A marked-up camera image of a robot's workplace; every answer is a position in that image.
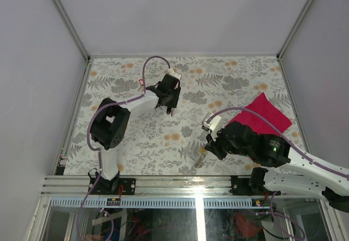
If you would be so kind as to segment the large keyring with yellow grip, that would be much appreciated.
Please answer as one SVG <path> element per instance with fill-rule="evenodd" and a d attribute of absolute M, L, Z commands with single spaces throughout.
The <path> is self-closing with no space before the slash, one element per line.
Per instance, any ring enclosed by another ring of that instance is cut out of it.
<path fill-rule="evenodd" d="M 207 155 L 207 151 L 205 150 L 204 147 L 200 148 L 200 155 L 195 163 L 195 168 L 201 168 L 203 166 L 204 163 L 204 159 Z"/>

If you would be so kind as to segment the black tagged key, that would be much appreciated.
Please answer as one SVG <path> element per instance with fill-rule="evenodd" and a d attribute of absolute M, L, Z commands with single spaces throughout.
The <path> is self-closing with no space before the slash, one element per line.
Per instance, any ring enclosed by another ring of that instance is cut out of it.
<path fill-rule="evenodd" d="M 168 108 L 166 109 L 166 113 L 167 113 L 168 115 L 173 116 L 174 108 L 168 107 Z"/>

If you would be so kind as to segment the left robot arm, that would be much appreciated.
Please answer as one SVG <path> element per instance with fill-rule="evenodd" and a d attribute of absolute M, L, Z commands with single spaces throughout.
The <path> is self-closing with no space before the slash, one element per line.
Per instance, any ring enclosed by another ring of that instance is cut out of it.
<path fill-rule="evenodd" d="M 122 194 L 125 184 L 119 181 L 117 147 L 124 138 L 131 117 L 141 116 L 157 107 L 165 106 L 170 115 L 177 107 L 181 74 L 172 69 L 143 94 L 120 102 L 110 98 L 101 101 L 87 129 L 87 144 L 98 152 L 99 167 L 89 175 L 88 193 L 92 195 Z"/>

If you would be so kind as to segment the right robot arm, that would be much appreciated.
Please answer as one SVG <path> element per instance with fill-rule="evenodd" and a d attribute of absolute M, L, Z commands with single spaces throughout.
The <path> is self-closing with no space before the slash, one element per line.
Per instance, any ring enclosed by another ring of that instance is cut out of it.
<path fill-rule="evenodd" d="M 249 179 L 238 181 L 233 193 L 293 193 L 326 201 L 332 208 L 348 212 L 348 169 L 292 147 L 280 136 L 258 134 L 239 122 L 222 126 L 221 120 L 204 121 L 202 128 L 208 132 L 205 150 L 219 160 L 234 154 L 259 165 Z"/>

